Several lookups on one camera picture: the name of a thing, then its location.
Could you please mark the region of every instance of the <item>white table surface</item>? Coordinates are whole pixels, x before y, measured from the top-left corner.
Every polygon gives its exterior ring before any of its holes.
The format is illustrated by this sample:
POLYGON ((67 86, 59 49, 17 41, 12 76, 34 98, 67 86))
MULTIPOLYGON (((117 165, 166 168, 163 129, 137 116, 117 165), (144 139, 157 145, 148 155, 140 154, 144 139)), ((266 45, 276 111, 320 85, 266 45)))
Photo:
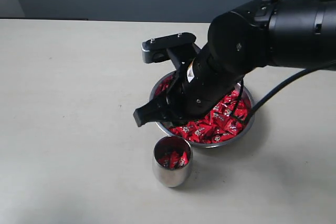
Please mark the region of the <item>white table surface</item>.
MULTIPOLYGON (((154 123, 137 128, 170 62, 140 44, 208 24, 0 20, 0 223, 335 223, 336 73, 282 90, 231 146, 195 150, 178 189, 152 173, 154 123)), ((297 70, 245 78, 259 100, 297 70)))

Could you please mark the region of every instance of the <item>metal cup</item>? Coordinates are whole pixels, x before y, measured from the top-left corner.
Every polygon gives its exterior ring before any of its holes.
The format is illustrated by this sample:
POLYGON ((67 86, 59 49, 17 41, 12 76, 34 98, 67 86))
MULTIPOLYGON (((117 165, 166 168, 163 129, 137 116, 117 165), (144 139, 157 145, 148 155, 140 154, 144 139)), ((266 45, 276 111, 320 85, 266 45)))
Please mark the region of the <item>metal cup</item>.
POLYGON ((155 177, 167 187, 176 187, 186 181, 192 169, 193 150, 190 144, 179 136, 166 136, 154 147, 153 172, 155 177), (187 153, 188 163, 178 169, 165 168, 158 163, 165 153, 179 150, 187 153))

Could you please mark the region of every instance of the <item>bowl rim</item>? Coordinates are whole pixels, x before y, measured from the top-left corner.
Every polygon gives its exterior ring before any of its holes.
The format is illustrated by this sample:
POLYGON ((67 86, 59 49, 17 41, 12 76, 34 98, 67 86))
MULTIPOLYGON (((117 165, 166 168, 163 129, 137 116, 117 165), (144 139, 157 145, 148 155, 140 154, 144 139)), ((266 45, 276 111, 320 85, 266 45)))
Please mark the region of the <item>bowl rim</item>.
MULTIPOLYGON (((153 98, 154 98, 154 95, 155 95, 155 91, 157 90, 158 86, 160 85, 160 83, 166 79, 168 76, 172 75, 175 71, 172 71, 168 74, 166 74, 165 76, 163 76, 153 87, 151 93, 150 93, 150 97, 149 97, 149 100, 151 101, 153 98)), ((240 84, 237 83, 235 85, 235 88, 236 89, 239 89, 240 88, 240 84)), ((246 94, 248 99, 250 100, 250 103, 251 103, 251 108, 255 105, 255 102, 254 102, 254 99, 251 95, 251 93, 248 91, 248 89, 246 88, 246 86, 244 86, 244 90, 243 90, 243 94, 246 94)), ((191 141, 188 141, 186 140, 191 146, 194 146, 194 147, 199 147, 199 148, 215 148, 215 147, 220 147, 220 146, 224 146, 224 145, 227 145, 227 144, 230 144, 230 143, 233 143, 237 140, 239 140, 240 138, 242 138, 252 127, 253 123, 254 123, 254 120, 255 120, 255 115, 253 115, 250 119, 250 121, 247 123, 246 127, 238 134, 236 135, 235 137, 229 139, 229 140, 226 140, 226 141, 223 141, 223 142, 220 142, 220 143, 215 143, 215 144, 201 144, 201 143, 195 143, 195 142, 191 142, 191 141)), ((166 127, 163 126, 162 123, 160 122, 155 122, 157 124, 157 126, 160 128, 160 130, 162 130, 166 135, 168 136, 176 136, 174 135, 173 133, 171 133, 166 127)))

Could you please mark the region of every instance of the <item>cup rim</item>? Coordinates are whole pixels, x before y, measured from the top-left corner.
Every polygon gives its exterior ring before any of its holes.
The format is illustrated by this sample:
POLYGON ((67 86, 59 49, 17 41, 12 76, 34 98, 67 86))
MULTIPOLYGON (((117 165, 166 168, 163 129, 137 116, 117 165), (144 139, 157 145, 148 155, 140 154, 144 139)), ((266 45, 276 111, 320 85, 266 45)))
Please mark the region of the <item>cup rim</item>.
POLYGON ((165 137, 161 138, 159 141, 157 141, 157 143, 156 143, 155 146, 154 146, 154 150, 153 150, 153 157, 154 157, 154 159, 155 159, 155 162, 156 162, 161 168, 163 168, 163 169, 165 169, 165 170, 180 170, 180 169, 183 169, 183 168, 187 167, 187 166, 191 163, 191 160, 193 159, 193 156, 194 156, 194 153, 193 153, 193 148, 192 148, 191 144, 190 144, 186 139, 184 139, 183 137, 175 136, 175 135, 173 135, 173 136, 165 136, 165 137), (180 167, 180 168, 176 168, 176 169, 175 169, 175 168, 167 168, 167 167, 164 167, 164 166, 162 166, 162 165, 158 162, 158 160, 157 160, 156 157, 155 157, 155 148, 156 148, 157 144, 158 144, 160 141, 162 141, 163 139, 170 138, 170 137, 177 137, 177 138, 183 140, 183 141, 188 145, 188 147, 189 147, 189 149, 190 149, 190 158, 189 158, 188 163, 187 163, 186 165, 180 167))

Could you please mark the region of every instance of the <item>screw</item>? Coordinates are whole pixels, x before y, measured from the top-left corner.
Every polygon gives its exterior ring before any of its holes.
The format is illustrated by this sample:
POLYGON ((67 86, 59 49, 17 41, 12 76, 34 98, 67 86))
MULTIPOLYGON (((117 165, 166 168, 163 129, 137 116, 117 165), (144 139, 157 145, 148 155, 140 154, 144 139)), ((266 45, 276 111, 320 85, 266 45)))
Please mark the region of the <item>screw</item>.
POLYGON ((236 48, 237 48, 237 51, 239 52, 243 48, 243 46, 240 43, 238 43, 236 48))

